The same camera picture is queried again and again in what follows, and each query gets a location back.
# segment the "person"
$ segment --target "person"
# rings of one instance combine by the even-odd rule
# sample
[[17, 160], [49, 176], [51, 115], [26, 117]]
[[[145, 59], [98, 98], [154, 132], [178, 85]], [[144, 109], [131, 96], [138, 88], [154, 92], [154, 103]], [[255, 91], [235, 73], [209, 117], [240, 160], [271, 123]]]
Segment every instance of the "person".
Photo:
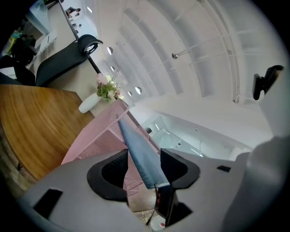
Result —
[[69, 18], [71, 18], [71, 13], [72, 12], [80, 12], [81, 11], [81, 8], [77, 8], [77, 9], [75, 9], [75, 8], [73, 8], [73, 7], [70, 7], [70, 8], [68, 8], [68, 9], [66, 9], [65, 10], [65, 13], [67, 14], [67, 16], [69, 17]]
[[73, 28], [76, 28], [76, 27], [80, 28], [82, 25], [81, 24], [73, 24], [72, 26], [73, 26]]

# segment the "bottle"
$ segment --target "bottle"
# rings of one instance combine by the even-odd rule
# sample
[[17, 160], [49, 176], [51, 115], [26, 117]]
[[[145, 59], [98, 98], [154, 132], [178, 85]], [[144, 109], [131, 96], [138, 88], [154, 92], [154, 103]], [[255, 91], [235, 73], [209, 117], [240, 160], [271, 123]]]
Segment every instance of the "bottle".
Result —
[[20, 28], [18, 30], [15, 30], [12, 35], [9, 37], [9, 40], [7, 44], [5, 45], [4, 52], [7, 54], [11, 54], [11, 50], [13, 48], [13, 45], [15, 44], [16, 40], [21, 37], [21, 33], [19, 32]]

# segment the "white vase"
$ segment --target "white vase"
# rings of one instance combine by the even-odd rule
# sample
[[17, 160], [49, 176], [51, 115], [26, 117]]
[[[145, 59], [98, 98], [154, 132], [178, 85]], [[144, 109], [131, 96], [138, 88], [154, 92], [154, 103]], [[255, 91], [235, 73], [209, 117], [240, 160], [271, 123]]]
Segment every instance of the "white vase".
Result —
[[86, 113], [90, 109], [92, 109], [98, 102], [101, 100], [101, 97], [97, 95], [97, 93], [93, 93], [92, 95], [88, 96], [82, 104], [79, 106], [78, 110], [81, 113]]

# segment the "floor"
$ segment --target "floor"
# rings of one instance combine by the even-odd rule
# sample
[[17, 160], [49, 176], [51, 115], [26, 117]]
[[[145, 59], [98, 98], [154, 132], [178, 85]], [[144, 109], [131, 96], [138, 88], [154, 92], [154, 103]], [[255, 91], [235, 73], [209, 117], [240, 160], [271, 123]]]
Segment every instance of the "floor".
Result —
[[36, 181], [24, 173], [13, 152], [9, 149], [8, 142], [3, 136], [0, 126], [0, 172], [8, 190], [15, 198], [20, 197]]
[[148, 227], [152, 231], [161, 231], [161, 230], [164, 229], [163, 225], [165, 225], [165, 219], [162, 218], [160, 215], [158, 215], [158, 213], [155, 210], [151, 209], [151, 210], [147, 210], [147, 211], [143, 211], [143, 212], [137, 212], [137, 213], [134, 213], [134, 214], [144, 224], [146, 224], [148, 222], [148, 220], [150, 219], [150, 217], [153, 214]]
[[140, 192], [128, 198], [129, 208], [133, 212], [147, 211], [154, 209], [156, 195], [154, 189], [147, 189], [144, 184], [139, 185]]

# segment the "pink flower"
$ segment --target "pink flower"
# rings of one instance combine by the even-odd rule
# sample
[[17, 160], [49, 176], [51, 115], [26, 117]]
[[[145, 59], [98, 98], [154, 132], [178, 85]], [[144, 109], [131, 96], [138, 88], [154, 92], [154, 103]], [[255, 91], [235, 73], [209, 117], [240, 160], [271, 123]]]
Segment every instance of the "pink flower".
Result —
[[106, 84], [108, 83], [108, 80], [107, 80], [106, 77], [103, 76], [103, 74], [98, 73], [98, 76], [97, 76], [97, 83], [98, 83], [98, 84], [106, 85]]

